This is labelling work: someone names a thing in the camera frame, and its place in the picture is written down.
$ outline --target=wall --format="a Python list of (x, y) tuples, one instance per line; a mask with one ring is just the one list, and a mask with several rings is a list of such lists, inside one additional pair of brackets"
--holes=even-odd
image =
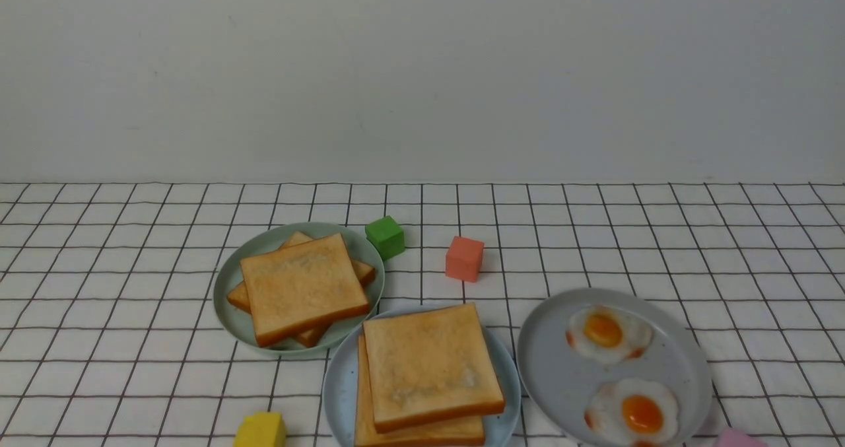
[(0, 0), (0, 180), (845, 179), (845, 0)]

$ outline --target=green cube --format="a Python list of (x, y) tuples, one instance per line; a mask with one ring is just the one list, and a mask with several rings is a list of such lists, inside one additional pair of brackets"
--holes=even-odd
[(372, 221), (364, 228), (364, 232), (382, 260), (398, 256), (405, 251), (405, 231), (390, 216)]

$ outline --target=gray plate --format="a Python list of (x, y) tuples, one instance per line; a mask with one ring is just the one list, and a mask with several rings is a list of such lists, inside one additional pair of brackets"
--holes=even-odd
[(301, 231), (314, 239), (340, 232), (343, 234), (344, 242), (347, 243), (350, 257), (375, 267), (375, 280), (364, 288), (364, 293), (367, 294), (367, 299), (372, 308), (369, 315), (375, 314), (376, 304), (384, 291), (384, 263), (378, 255), (378, 251), (367, 238), (347, 227), (329, 223), (296, 223), (272, 228), (272, 230), (258, 234), (248, 240), (246, 244), (240, 246), (220, 268), (220, 273), (218, 273), (214, 285), (214, 308), (217, 313), (217, 320), (220, 320), (220, 324), (227, 332), (254, 350), (274, 357), (303, 357), (313, 354), (315, 351), (324, 351), (326, 348), (340, 343), (342, 339), (349, 335), (351, 330), (367, 318), (347, 318), (347, 320), (332, 324), (323, 338), (320, 339), (320, 342), (313, 348), (305, 348), (293, 339), (285, 339), (269, 348), (259, 348), (256, 345), (252, 318), (249, 314), (232, 306), (226, 300), (226, 295), (244, 280), (244, 275), (241, 273), (242, 258), (275, 251), (296, 231)]
[[(444, 306), (412, 306), (391, 310), (373, 318), (392, 318), (416, 312), (428, 312)], [(496, 370), (498, 383), (504, 394), (504, 412), (498, 416), (484, 416), (485, 447), (503, 447), (513, 435), (522, 405), (520, 378), (507, 348), (486, 327), (482, 327), (484, 341), (490, 353), (492, 367)], [(323, 408), (332, 435), (341, 447), (355, 444), (355, 411), (358, 399), (358, 334), (361, 327), (349, 334), (326, 370), (323, 380)]]
[[(604, 368), (567, 345), (568, 319), (594, 304), (630, 312), (652, 325), (654, 338), (642, 357)], [(637, 377), (673, 390), (680, 409), (679, 431), (670, 444), (680, 444), (698, 431), (712, 401), (710, 369), (692, 335), (657, 306), (618, 291), (579, 289), (541, 303), (522, 326), (516, 364), (525, 392), (543, 414), (565, 434), (597, 447), (613, 444), (586, 426), (584, 411), (604, 383)]]

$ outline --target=stack of toast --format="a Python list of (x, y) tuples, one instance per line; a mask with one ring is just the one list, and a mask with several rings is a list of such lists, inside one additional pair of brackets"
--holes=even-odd
[(376, 276), (349, 257), (341, 233), (311, 239), (299, 231), (275, 251), (242, 259), (241, 272), (226, 299), (252, 315), (259, 347), (288, 337), (314, 347), (332, 323), (369, 313), (363, 289)]
[(368, 320), (357, 342), (356, 447), (484, 444), (504, 395), (475, 304)]

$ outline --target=green plate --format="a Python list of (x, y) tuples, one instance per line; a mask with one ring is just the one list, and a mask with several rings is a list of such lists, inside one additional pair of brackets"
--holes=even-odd
[[(338, 321), (326, 331), (320, 342), (313, 348), (305, 348), (293, 339), (284, 339), (275, 345), (267, 348), (258, 347), (255, 342), (255, 332), (253, 330), (253, 320), (247, 312), (243, 312), (229, 303), (226, 300), (226, 295), (244, 280), (241, 274), (241, 259), (259, 254), (266, 254), (267, 252), (275, 251), (279, 246), (286, 242), (296, 231), (301, 231), (308, 236), (318, 239), (320, 237), (331, 236), (336, 232), (343, 234), (343, 240), (347, 243), (349, 250), (349, 257), (367, 263), (376, 269), (375, 281), (372, 281), (364, 292), (367, 294), (367, 299), (370, 303), (370, 312), (363, 317), (347, 318), (347, 320)], [(375, 247), (372, 246), (364, 236), (337, 224), (329, 223), (296, 223), (286, 224), (281, 227), (272, 228), (263, 234), (259, 234), (243, 246), (240, 246), (234, 254), (232, 254), (223, 267), (220, 268), (220, 273), (217, 275), (217, 281), (214, 285), (214, 309), (217, 313), (217, 320), (232, 336), (237, 338), (242, 343), (251, 348), (256, 349), (260, 353), (271, 355), (274, 357), (299, 357), (308, 356), (316, 353), (316, 351), (323, 351), (333, 345), (337, 345), (346, 338), (357, 326), (359, 326), (366, 318), (374, 315), (377, 308), (378, 300), (381, 299), (381, 294), (384, 292), (384, 263), (378, 255)]]

